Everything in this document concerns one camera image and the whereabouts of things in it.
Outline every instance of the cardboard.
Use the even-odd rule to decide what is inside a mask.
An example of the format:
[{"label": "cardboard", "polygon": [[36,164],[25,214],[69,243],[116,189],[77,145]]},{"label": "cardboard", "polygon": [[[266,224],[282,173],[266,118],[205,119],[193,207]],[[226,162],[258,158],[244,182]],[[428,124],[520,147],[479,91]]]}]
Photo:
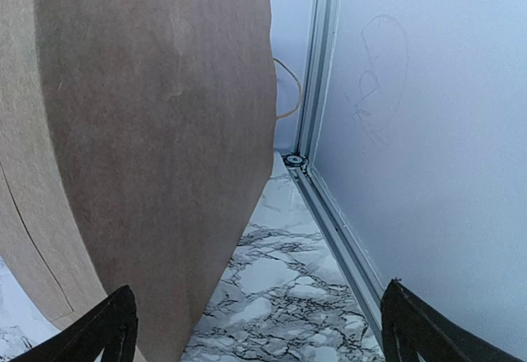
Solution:
[{"label": "cardboard", "polygon": [[142,356],[178,360],[271,173],[269,0],[0,0],[0,21],[0,254],[58,327],[130,284]]}]

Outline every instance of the marble floor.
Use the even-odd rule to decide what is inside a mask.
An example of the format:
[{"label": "marble floor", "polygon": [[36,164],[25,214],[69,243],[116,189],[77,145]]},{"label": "marble floor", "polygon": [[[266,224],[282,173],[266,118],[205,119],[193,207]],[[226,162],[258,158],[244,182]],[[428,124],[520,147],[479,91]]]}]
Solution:
[{"label": "marble floor", "polygon": [[57,333],[0,258],[0,362],[23,354]]},{"label": "marble floor", "polygon": [[[0,362],[56,333],[0,258]],[[182,357],[182,362],[209,361],[384,361],[278,154]]]}]

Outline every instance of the black object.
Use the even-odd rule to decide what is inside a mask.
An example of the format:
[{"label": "black object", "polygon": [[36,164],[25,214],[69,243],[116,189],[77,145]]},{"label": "black object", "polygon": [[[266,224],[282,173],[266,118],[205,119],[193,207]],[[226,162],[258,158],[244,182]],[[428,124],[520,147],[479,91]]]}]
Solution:
[{"label": "black object", "polygon": [[123,286],[57,336],[12,362],[132,362],[138,337],[135,297]]},{"label": "black object", "polygon": [[298,155],[285,155],[282,159],[286,167],[302,167],[307,164],[307,159]]},{"label": "black object", "polygon": [[458,327],[398,280],[380,307],[386,362],[419,362],[419,355],[426,362],[521,362]]}]

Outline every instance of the marble-pattern surface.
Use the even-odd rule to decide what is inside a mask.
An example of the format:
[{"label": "marble-pattern surface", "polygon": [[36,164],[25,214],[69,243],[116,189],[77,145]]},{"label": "marble-pattern surface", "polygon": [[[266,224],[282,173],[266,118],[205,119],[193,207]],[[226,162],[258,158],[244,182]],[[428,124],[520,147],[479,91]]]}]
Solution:
[{"label": "marble-pattern surface", "polygon": [[23,354],[57,333],[0,258],[0,362]]},{"label": "marble-pattern surface", "polygon": [[279,155],[183,362],[381,362],[371,329]]}]

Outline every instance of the white wall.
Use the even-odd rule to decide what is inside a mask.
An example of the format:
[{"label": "white wall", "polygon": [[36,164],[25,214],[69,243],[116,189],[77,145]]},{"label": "white wall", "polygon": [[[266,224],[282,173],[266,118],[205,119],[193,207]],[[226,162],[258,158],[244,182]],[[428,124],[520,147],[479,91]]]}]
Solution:
[{"label": "white wall", "polygon": [[[314,0],[271,0],[273,28],[271,40],[275,58],[282,60],[302,81],[309,49]],[[277,112],[293,109],[298,100],[295,81],[281,67],[277,67]],[[283,153],[292,151],[296,140],[298,112],[278,121],[274,146]]]},{"label": "white wall", "polygon": [[385,284],[527,360],[527,0],[342,0],[315,167]]}]

